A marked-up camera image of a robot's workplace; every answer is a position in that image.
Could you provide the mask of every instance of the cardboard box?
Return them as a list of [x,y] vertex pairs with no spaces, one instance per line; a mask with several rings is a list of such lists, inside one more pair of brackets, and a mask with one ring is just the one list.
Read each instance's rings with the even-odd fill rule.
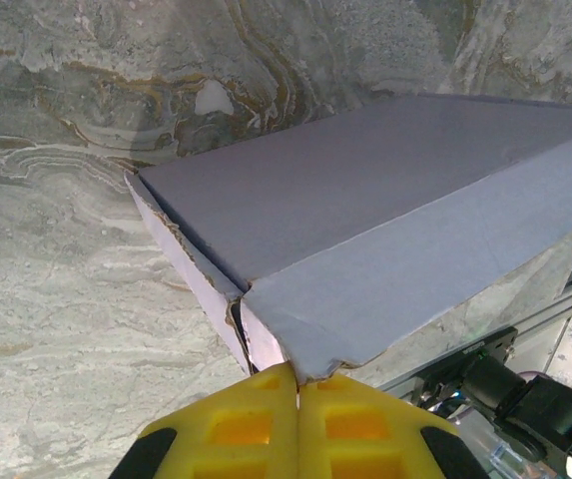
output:
[[572,108],[404,96],[126,180],[240,364],[305,383],[572,234]]

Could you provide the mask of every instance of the gray cardboard box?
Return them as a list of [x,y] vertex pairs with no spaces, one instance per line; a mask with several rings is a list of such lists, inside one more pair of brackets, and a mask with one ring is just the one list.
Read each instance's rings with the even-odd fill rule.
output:
[[572,108],[403,96],[127,175],[242,367],[360,367],[572,235]]

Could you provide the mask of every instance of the box lid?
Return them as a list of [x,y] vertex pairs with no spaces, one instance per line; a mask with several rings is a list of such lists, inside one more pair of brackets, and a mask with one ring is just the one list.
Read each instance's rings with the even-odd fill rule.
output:
[[572,232],[572,108],[399,97],[140,178],[299,380],[321,379]]

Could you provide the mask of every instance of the marble surface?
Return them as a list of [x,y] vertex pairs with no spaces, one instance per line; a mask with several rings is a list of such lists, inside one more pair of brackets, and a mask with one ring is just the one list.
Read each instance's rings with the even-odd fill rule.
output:
[[572,104],[572,1],[0,0],[0,478],[106,477],[242,377],[124,169],[420,91]]

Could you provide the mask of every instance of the marble veining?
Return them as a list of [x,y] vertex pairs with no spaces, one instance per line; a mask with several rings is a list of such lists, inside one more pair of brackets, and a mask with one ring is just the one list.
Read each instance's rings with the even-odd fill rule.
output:
[[124,169],[407,92],[572,104],[572,1],[0,0],[0,478],[106,477],[242,377]]

